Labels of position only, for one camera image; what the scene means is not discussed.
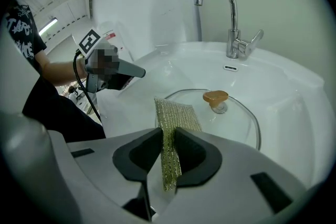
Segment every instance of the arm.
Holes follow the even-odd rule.
[[[42,50],[35,54],[36,61],[42,68],[42,76],[54,86],[62,86],[76,80],[72,62],[50,62]],[[84,59],[77,60],[77,71],[81,79],[87,76]]]

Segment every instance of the ceiling light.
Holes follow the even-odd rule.
[[[57,23],[57,19],[54,18],[52,19],[50,22],[48,22],[38,33],[40,34],[40,36],[47,31],[52,25],[54,25],[55,23]]]

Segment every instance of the sink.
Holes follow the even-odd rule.
[[[323,79],[312,71],[261,49],[247,59],[229,59],[221,42],[157,46],[134,63],[146,69],[144,78],[133,79],[123,91],[97,93],[107,137],[155,127],[155,96],[223,90],[232,104],[222,115],[202,100],[202,90],[171,100],[192,104],[204,131],[255,147],[257,131],[246,108],[260,127],[260,152],[306,187],[326,178],[335,155],[335,115]]]

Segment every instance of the white sink basin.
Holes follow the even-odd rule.
[[[265,50],[256,49],[248,59],[229,59],[225,50],[225,43],[188,42],[158,46],[137,60],[146,69],[144,78],[133,79],[123,91],[97,93],[106,136],[154,127],[154,96],[190,88],[224,90],[257,118],[262,153],[306,187],[325,179],[334,161],[336,126],[323,79]],[[246,137],[246,143],[255,141]]]

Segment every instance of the wooden knob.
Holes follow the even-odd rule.
[[[212,108],[218,107],[218,105],[229,98],[229,94],[225,91],[210,91],[203,94],[203,100],[208,102]]]

